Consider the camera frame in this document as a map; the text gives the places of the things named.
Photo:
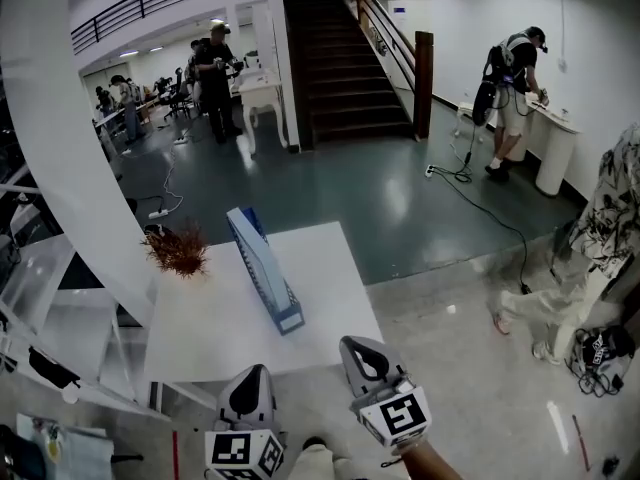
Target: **chair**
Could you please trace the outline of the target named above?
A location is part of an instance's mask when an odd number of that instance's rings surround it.
[[[171,110],[166,116],[164,116],[165,121],[169,116],[178,117],[178,113],[181,110],[188,119],[191,119],[191,111],[188,106],[188,103],[191,102],[191,97],[189,96],[188,91],[187,94],[185,94],[182,85],[182,68],[178,68],[176,69],[176,84],[171,86],[171,96],[169,97],[168,102]]]

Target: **man in black shirt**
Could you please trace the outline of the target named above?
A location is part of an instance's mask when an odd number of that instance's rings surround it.
[[[533,91],[544,105],[549,101],[536,80],[537,48],[546,53],[544,32],[538,27],[530,27],[514,34],[501,43],[505,56],[509,56],[512,77],[501,82],[498,123],[494,136],[494,158],[485,170],[497,180],[507,181],[509,173],[502,161],[514,148],[525,125],[527,100],[525,94]]]
[[[231,115],[231,94],[227,82],[227,63],[233,59],[233,54],[224,43],[226,27],[223,21],[215,20],[211,23],[211,38],[202,39],[196,50],[196,68],[202,96],[200,100],[205,112],[209,113],[211,130],[216,142],[226,142],[226,137],[235,137],[242,130],[233,123]]]

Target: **floral shirt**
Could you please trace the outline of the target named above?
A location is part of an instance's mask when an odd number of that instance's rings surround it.
[[[614,278],[640,253],[640,125],[631,125],[602,156],[599,176],[569,240],[575,251]]]

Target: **beige pants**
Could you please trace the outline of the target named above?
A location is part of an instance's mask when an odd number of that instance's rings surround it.
[[[333,452],[321,444],[304,450],[289,475],[289,480],[351,480],[351,461],[333,458]]]
[[[573,335],[589,318],[591,308],[609,284],[596,268],[588,274],[575,275],[558,288],[539,290],[528,295],[502,292],[501,317],[507,321],[523,318],[549,324],[547,347],[553,357],[564,359]]]

